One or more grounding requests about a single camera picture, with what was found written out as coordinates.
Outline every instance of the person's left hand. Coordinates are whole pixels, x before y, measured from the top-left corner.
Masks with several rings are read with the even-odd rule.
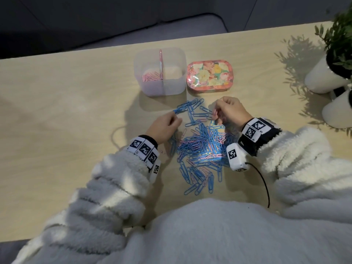
[[[182,119],[178,118],[174,111],[158,117],[149,127],[145,135],[152,137],[157,143],[163,144],[171,138],[181,125]]]

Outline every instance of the white plant pot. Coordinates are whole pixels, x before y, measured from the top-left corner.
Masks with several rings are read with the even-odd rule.
[[[322,115],[325,122],[333,128],[352,127],[352,108],[349,102],[349,91],[345,91],[334,101],[324,106]]]
[[[348,79],[331,71],[326,63],[326,54],[305,78],[307,88],[316,94],[325,94],[349,83]]]

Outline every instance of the person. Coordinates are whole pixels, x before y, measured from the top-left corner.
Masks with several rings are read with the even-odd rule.
[[[233,97],[219,99],[215,110],[213,119],[240,129],[253,118]],[[181,122],[167,113],[143,137],[162,144]],[[127,150],[107,155],[13,263],[351,263],[351,162],[332,157],[323,133],[308,127],[280,132],[257,158],[285,203],[280,215],[257,204],[201,199],[125,237],[124,224],[143,215],[149,169]]]

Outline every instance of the white fleece sleeve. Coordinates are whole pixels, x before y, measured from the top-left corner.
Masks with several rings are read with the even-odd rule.
[[[105,156],[86,188],[77,189],[13,263],[90,264],[123,249],[123,224],[137,224],[144,213],[139,199],[149,190],[147,175],[146,164],[130,152]]]
[[[352,163],[331,156],[322,132],[308,127],[282,132],[257,156],[263,173],[275,180],[276,197],[290,206],[281,215],[352,223],[352,213],[346,215],[352,208],[346,206],[352,199]]]

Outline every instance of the floral pattern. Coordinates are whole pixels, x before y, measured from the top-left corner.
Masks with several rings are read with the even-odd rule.
[[[197,92],[224,91],[232,84],[232,67],[225,60],[199,61],[188,65],[187,85]]]

